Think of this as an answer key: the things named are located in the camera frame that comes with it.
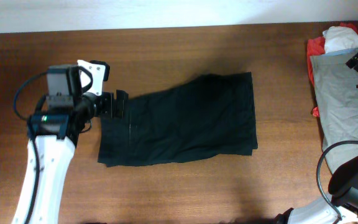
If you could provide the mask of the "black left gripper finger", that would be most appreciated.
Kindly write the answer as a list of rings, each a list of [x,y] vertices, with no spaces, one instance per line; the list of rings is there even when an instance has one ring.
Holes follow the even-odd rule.
[[[126,91],[123,91],[122,92],[122,117],[125,117],[128,98],[129,98],[129,94]]]
[[[124,116],[124,92],[122,90],[116,90],[115,110],[114,115],[117,118],[123,118]]]

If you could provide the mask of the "black shorts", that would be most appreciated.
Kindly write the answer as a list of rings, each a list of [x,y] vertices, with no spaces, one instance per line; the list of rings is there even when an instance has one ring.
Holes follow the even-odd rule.
[[[102,119],[98,162],[150,166],[257,148],[252,74],[207,74],[129,99],[125,117]]]

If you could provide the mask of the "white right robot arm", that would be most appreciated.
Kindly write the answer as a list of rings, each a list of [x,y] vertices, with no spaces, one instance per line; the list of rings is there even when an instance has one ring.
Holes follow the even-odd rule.
[[[358,222],[358,50],[310,59],[324,134],[318,165],[327,163],[332,177],[328,193],[277,215],[274,222]]]

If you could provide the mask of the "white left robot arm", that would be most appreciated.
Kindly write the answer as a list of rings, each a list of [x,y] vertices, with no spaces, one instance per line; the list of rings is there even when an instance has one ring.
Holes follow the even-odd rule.
[[[25,119],[27,167],[13,223],[58,222],[65,176],[79,135],[91,129],[94,117],[124,116],[128,94],[103,91],[109,71],[106,62],[78,60],[43,72],[48,92]]]

